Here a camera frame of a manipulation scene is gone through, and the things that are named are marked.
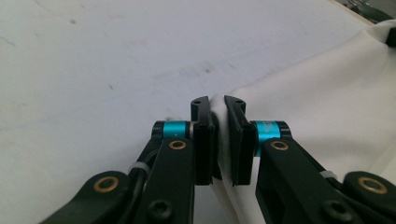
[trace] blue metallic cylinder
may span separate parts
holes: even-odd
[[[280,130],[276,121],[263,121],[263,120],[255,120],[257,127],[257,134],[259,144],[256,148],[255,157],[260,157],[262,154],[262,144],[265,140],[270,138],[280,138]]]
[[[163,125],[163,138],[186,138],[188,130],[188,122],[186,121],[166,121]]]

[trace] folded fabric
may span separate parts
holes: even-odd
[[[369,171],[396,183],[396,49],[385,44],[396,21],[360,31],[346,43],[228,95],[247,103],[248,120],[285,120],[294,139],[343,180]],[[236,186],[223,95],[211,100],[219,119],[219,167],[213,189],[235,223],[264,223],[251,184]]]

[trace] white cloth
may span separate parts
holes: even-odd
[[[247,103],[248,120],[285,120],[294,139],[339,180],[370,171],[396,183],[396,49],[385,43],[386,21],[368,27],[335,49],[228,93]],[[219,118],[219,166],[239,223],[264,223],[254,195],[259,160],[250,186],[233,187],[227,109],[223,96],[211,106]]]

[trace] scratch mark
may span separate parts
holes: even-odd
[[[35,3],[36,3],[39,7],[41,7],[41,8],[43,8],[44,10],[50,12],[50,10],[47,9],[46,7],[44,7],[43,5],[41,5],[41,3],[40,3],[38,0],[35,0]]]
[[[9,41],[7,38],[5,38],[5,37],[3,37],[3,36],[0,36],[0,39],[1,39],[1,40],[4,40],[4,41],[5,41],[6,43],[8,43],[9,45],[12,45],[12,46],[16,47],[15,43]]]

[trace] white table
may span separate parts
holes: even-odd
[[[366,26],[327,0],[4,0],[0,222],[39,222],[91,176],[127,172],[156,120]],[[228,223],[209,187],[195,201],[195,223]]]

